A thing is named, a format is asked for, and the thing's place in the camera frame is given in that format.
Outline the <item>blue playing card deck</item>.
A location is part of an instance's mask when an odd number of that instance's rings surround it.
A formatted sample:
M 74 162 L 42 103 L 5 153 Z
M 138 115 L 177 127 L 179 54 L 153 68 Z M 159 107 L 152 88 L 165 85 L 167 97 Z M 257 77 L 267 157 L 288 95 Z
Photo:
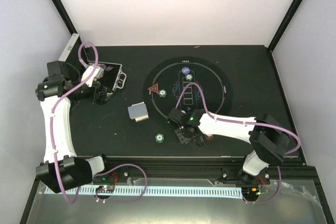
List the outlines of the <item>blue playing card deck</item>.
M 133 104 L 128 107 L 130 119 L 140 122 L 149 118 L 148 110 L 144 102 Z

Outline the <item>red triangular marker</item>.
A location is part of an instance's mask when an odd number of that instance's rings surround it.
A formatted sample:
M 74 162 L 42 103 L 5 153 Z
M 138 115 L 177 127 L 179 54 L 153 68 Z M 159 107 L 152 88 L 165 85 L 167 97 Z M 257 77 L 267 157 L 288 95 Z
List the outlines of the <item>red triangular marker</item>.
M 159 93 L 159 84 L 156 83 L 156 84 L 150 86 L 150 87 L 148 88 L 148 91 L 149 91 L 150 93 L 156 93 L 156 94 L 158 94 L 158 93 Z

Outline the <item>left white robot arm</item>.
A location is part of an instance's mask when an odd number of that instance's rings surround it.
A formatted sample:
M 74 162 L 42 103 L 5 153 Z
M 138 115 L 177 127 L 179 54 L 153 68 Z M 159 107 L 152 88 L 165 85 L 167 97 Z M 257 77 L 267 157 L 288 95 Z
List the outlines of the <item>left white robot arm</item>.
M 45 119 L 46 149 L 44 162 L 36 167 L 36 176 L 54 193 L 92 182 L 94 175 L 102 182 L 113 174 L 104 154 L 79 158 L 71 139 L 70 108 L 73 101 L 91 96 L 94 83 L 104 69 L 90 65 L 84 73 L 64 61 L 47 63 L 48 77 L 36 89 Z

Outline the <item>aluminium poker case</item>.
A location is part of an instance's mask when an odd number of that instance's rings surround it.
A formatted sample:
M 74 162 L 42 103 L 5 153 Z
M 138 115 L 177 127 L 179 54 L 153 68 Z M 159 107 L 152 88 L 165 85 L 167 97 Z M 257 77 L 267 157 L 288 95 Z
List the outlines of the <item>aluminium poker case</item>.
M 81 76 L 84 74 L 86 68 L 82 65 L 78 58 L 78 49 L 81 45 L 79 34 L 73 33 L 66 44 L 63 52 L 59 57 L 59 61 L 64 61 L 71 64 L 79 70 Z M 87 65 L 94 65 L 94 50 L 90 45 L 85 45 L 81 51 L 81 58 Z M 103 69 L 103 73 L 97 81 L 102 86 L 111 89 L 115 92 L 116 89 L 123 89 L 127 75 L 122 71 L 122 64 L 99 61 L 98 66 Z

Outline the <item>green poker chip stack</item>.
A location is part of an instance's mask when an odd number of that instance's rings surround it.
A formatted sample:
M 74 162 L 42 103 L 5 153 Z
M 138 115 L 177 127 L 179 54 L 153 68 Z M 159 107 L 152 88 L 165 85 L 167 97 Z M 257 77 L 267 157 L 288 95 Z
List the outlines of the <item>green poker chip stack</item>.
M 157 143 L 162 143 L 164 141 L 164 135 L 161 134 L 161 133 L 158 133 L 156 136 L 155 136 L 155 141 Z

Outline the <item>black aluminium rail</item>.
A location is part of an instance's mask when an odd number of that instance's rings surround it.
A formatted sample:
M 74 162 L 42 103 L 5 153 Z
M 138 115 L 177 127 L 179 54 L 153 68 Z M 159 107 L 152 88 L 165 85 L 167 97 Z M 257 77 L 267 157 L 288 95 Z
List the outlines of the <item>black aluminium rail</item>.
M 234 157 L 108 157 L 108 167 L 130 163 L 140 166 L 149 178 L 225 179 L 236 176 L 243 158 Z M 286 157 L 280 166 L 284 180 L 312 180 L 319 183 L 317 170 L 300 157 Z

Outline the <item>purple round button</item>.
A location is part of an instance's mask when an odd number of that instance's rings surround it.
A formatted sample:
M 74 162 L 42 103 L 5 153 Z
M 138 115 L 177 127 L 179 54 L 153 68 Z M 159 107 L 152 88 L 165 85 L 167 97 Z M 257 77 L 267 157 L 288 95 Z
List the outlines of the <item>purple round button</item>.
M 189 74 L 190 73 L 190 68 L 189 67 L 183 67 L 182 69 L 181 69 L 181 73 L 182 74 Z

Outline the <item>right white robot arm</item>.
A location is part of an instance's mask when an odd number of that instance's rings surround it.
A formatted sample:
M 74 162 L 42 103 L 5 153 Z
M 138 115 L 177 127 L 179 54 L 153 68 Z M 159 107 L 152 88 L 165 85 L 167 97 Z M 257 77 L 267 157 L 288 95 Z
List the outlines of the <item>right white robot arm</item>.
M 253 183 L 260 172 L 268 166 L 280 166 L 286 154 L 289 134 L 278 125 L 268 124 L 275 120 L 265 115 L 260 120 L 256 117 L 235 118 L 196 109 L 186 114 L 173 108 L 167 121 L 176 127 L 174 130 L 181 144 L 194 141 L 204 143 L 204 137 L 224 136 L 240 140 L 252 146 L 253 151 L 244 157 L 237 180 L 243 184 Z

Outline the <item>round black poker mat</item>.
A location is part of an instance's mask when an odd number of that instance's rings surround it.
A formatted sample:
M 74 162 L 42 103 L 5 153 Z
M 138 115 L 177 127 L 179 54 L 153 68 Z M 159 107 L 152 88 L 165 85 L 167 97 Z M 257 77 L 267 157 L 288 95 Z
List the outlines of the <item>round black poker mat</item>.
M 186 81 L 183 67 L 190 68 L 193 80 Z M 164 134 L 171 128 L 166 119 L 172 108 L 191 114 L 207 107 L 210 112 L 227 115 L 232 107 L 233 88 L 227 74 L 209 60 L 198 57 L 174 57 L 162 61 L 147 61 L 143 65 L 143 100 L 149 119 L 143 128 L 149 134 Z M 150 93 L 148 88 L 159 84 L 167 95 Z

